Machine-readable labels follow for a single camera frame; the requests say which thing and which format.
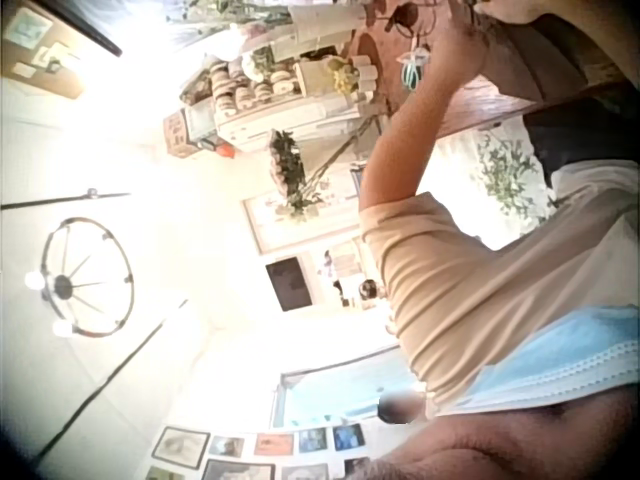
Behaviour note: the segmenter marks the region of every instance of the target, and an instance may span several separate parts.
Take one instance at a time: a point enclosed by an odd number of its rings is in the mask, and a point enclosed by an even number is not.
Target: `beige t-shirt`
[[[638,305],[637,165],[581,162],[552,181],[558,212],[499,251],[462,233],[428,193],[360,214],[400,346],[440,409],[572,310]]]

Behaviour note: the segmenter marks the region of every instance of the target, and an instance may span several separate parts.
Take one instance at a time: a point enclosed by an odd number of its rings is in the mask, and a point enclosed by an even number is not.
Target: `window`
[[[376,415],[383,393],[417,382],[397,346],[348,362],[283,374],[272,427],[307,427]]]

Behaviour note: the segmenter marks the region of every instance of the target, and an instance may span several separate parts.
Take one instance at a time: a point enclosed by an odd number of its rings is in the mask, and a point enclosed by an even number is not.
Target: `skin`
[[[592,478],[637,421],[637,398],[624,387],[550,408],[438,417],[382,460],[429,480]]]
[[[594,39],[638,85],[638,35],[614,3],[491,0],[477,9],[513,23],[557,14]],[[451,98],[481,71],[486,52],[482,39],[461,26],[451,25],[436,39],[423,82],[367,164],[361,210],[416,194]],[[637,422],[637,398],[633,386],[547,408],[438,417],[383,460],[429,480],[592,478]]]

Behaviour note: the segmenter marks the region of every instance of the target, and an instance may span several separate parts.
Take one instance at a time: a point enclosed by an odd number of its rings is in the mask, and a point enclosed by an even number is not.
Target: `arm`
[[[415,95],[394,115],[365,168],[360,210],[415,195],[451,98],[482,68],[486,45],[450,27],[436,42]]]
[[[640,31],[616,0],[490,0],[475,6],[478,13],[507,23],[529,23],[553,14],[589,36],[640,88]]]

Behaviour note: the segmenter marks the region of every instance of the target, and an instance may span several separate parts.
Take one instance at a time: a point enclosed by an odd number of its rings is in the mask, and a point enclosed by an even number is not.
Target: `box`
[[[174,157],[187,158],[200,151],[189,139],[184,109],[164,119],[164,139],[167,152]]]
[[[210,137],[216,133],[216,121],[214,118],[213,97],[205,98],[200,102],[186,107],[184,116],[187,120],[187,132],[192,142]]]

